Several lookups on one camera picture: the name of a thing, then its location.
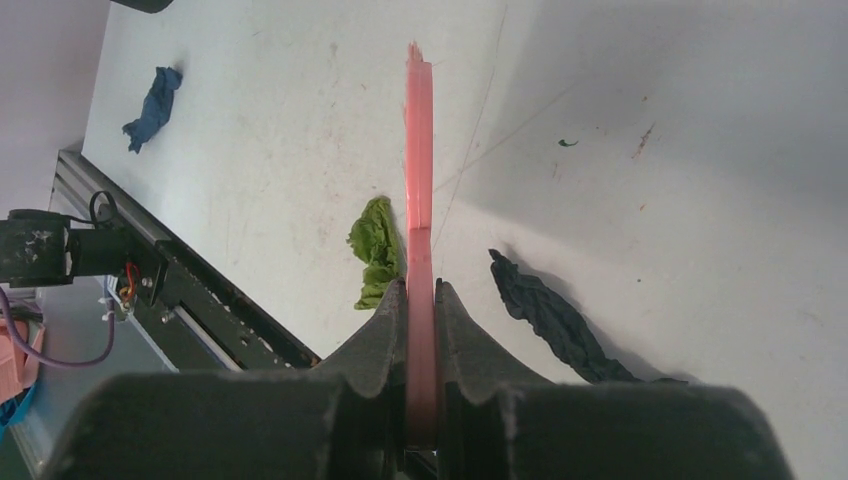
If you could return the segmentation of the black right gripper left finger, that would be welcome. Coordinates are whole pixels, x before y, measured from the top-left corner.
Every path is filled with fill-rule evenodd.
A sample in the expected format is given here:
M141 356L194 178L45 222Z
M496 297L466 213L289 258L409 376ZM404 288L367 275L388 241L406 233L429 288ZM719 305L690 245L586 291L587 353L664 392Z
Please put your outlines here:
M311 369L113 377L76 408L46 479L391 479L406 294Z

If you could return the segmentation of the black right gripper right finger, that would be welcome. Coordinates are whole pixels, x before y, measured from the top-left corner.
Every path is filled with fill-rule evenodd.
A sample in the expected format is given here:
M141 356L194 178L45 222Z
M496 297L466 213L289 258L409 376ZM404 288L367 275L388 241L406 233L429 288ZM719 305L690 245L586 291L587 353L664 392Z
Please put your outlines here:
M764 413L739 390L557 384L436 287L442 479L789 479Z

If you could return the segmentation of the pink hand brush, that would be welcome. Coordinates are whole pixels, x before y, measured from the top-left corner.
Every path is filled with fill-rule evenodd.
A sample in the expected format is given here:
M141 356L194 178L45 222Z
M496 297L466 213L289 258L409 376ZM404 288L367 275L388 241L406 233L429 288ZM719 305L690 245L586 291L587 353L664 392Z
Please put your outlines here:
M431 235L433 223L434 96L432 64L408 46L406 63L405 191L407 338L405 443L433 450L438 435L439 384Z

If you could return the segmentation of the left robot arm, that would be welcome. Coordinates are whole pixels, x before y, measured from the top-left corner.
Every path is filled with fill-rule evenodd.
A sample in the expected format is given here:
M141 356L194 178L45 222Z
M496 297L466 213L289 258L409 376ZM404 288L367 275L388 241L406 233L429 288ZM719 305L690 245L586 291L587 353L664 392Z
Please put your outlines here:
M114 196L95 192L89 217L35 209L1 222L1 281L12 288L69 285L78 277L112 276L154 288L167 262L122 216Z

